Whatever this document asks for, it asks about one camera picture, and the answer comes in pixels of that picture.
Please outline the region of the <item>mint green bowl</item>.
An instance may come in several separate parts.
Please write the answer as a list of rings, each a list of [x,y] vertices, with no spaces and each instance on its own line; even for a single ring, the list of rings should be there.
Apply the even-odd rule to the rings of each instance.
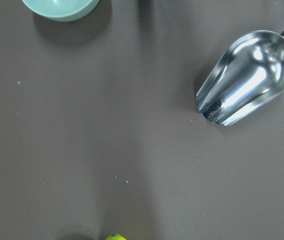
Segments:
[[[99,0],[22,0],[34,13],[49,20],[71,22],[88,15]]]

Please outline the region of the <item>metal ice scoop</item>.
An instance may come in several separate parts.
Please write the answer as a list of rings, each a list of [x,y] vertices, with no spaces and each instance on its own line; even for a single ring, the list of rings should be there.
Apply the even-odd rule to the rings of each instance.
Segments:
[[[284,31],[252,31],[233,42],[196,94],[199,113],[231,126],[284,91]]]

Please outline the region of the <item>yellow lemon near scoop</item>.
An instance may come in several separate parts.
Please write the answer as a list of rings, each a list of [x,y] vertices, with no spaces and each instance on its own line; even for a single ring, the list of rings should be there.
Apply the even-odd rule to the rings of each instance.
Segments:
[[[127,240],[127,239],[118,233],[112,233],[105,240]]]

